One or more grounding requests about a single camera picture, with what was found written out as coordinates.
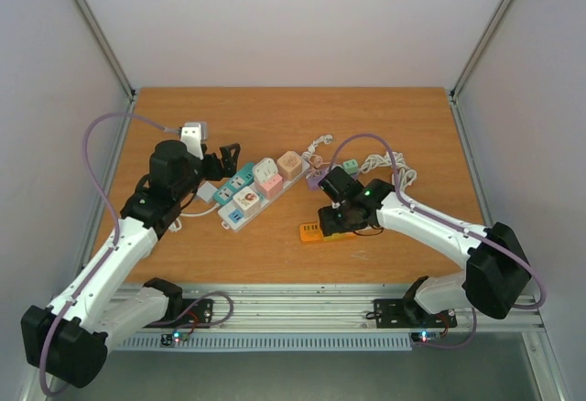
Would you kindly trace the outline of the white round switch socket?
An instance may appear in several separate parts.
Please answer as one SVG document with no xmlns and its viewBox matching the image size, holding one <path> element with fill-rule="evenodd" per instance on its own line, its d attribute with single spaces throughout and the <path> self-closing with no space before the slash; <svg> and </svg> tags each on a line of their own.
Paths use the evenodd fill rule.
<svg viewBox="0 0 586 401">
<path fill-rule="evenodd" d="M 275 160 L 265 157 L 253 167 L 254 180 L 258 184 L 265 184 L 278 174 L 278 167 Z"/>
</svg>

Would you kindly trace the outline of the white cube socket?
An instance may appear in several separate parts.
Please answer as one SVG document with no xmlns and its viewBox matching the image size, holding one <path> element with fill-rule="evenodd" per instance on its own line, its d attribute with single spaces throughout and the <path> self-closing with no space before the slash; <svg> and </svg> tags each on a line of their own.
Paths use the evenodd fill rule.
<svg viewBox="0 0 586 401">
<path fill-rule="evenodd" d="M 246 218 L 252 217 L 261 208 L 259 194 L 246 186 L 233 195 L 234 207 Z"/>
</svg>

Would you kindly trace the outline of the pink cube socket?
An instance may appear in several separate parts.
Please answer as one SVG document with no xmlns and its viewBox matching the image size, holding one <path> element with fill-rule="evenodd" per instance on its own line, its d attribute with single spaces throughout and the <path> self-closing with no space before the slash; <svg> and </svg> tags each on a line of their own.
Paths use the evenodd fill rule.
<svg viewBox="0 0 586 401">
<path fill-rule="evenodd" d="M 274 199 L 279 192 L 282 191 L 284 186 L 284 180 L 279 174 L 275 174 L 272 178 L 264 183 L 260 183 L 255 180 L 255 188 L 260 195 L 270 201 Z"/>
</svg>

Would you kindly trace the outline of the long white power strip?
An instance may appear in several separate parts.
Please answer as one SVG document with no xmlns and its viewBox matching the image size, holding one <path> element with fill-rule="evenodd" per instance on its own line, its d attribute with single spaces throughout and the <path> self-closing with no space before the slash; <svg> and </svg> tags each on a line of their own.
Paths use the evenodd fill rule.
<svg viewBox="0 0 586 401">
<path fill-rule="evenodd" d="M 321 135 L 301 155 L 289 150 L 278 158 L 264 157 L 244 164 L 212 196 L 222 227 L 241 231 L 317 167 L 318 145 L 332 142 L 332 135 Z"/>
</svg>

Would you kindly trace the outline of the peach cube adapter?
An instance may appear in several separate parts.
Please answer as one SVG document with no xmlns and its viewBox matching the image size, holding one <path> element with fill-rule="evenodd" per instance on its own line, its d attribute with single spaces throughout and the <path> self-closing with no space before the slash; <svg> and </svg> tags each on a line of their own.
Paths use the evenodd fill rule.
<svg viewBox="0 0 586 401">
<path fill-rule="evenodd" d="M 287 151 L 277 159 L 277 169 L 283 180 L 291 181 L 302 172 L 303 161 L 296 152 Z"/>
</svg>

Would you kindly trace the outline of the grey plug adapter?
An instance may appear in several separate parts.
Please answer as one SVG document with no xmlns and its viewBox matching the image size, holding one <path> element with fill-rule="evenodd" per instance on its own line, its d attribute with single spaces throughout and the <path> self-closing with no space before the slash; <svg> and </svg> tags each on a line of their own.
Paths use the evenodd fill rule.
<svg viewBox="0 0 586 401">
<path fill-rule="evenodd" d="M 216 193 L 217 188 L 212 185 L 209 181 L 204 181 L 196 192 L 196 197 L 205 203 L 211 203 L 213 196 Z"/>
</svg>

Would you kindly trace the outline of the green small adapter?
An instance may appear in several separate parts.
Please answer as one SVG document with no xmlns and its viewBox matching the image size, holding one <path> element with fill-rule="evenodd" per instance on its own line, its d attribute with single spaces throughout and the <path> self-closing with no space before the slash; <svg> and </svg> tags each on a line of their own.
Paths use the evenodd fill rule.
<svg viewBox="0 0 586 401">
<path fill-rule="evenodd" d="M 344 160 L 342 162 L 342 168 L 351 176 L 355 176 L 360 172 L 360 166 L 356 159 Z"/>
</svg>

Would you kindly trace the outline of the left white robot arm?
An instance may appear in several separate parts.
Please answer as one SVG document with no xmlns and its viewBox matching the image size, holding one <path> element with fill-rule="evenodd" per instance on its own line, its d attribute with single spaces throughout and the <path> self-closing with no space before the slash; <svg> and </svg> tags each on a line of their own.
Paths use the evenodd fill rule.
<svg viewBox="0 0 586 401">
<path fill-rule="evenodd" d="M 122 318 L 104 317 L 106 304 L 139 260 L 148 256 L 179 217 L 181 203 L 204 180 L 232 177 L 241 147 L 234 143 L 197 157 L 179 140 L 158 143 L 149 170 L 117 215 L 90 263 L 45 307 L 29 307 L 20 326 L 27 362 L 68 385 L 83 388 L 102 370 L 116 342 L 150 323 L 179 323 L 185 305 L 179 287 L 162 279 L 145 284 L 122 305 Z"/>
</svg>

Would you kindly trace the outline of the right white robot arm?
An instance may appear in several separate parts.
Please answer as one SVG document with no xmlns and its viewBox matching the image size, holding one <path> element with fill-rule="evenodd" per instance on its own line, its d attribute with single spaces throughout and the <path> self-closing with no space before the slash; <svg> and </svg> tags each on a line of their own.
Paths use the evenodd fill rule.
<svg viewBox="0 0 586 401">
<path fill-rule="evenodd" d="M 492 319 L 508 315 L 532 275 L 515 232 L 497 222 L 491 227 L 459 221 L 395 189 L 381 179 L 367 185 L 341 168 L 319 183 L 331 205 L 318 211 L 326 236 L 378 229 L 402 233 L 449 258 L 457 274 L 422 276 L 402 298 L 414 326 L 448 309 L 473 308 Z"/>
</svg>

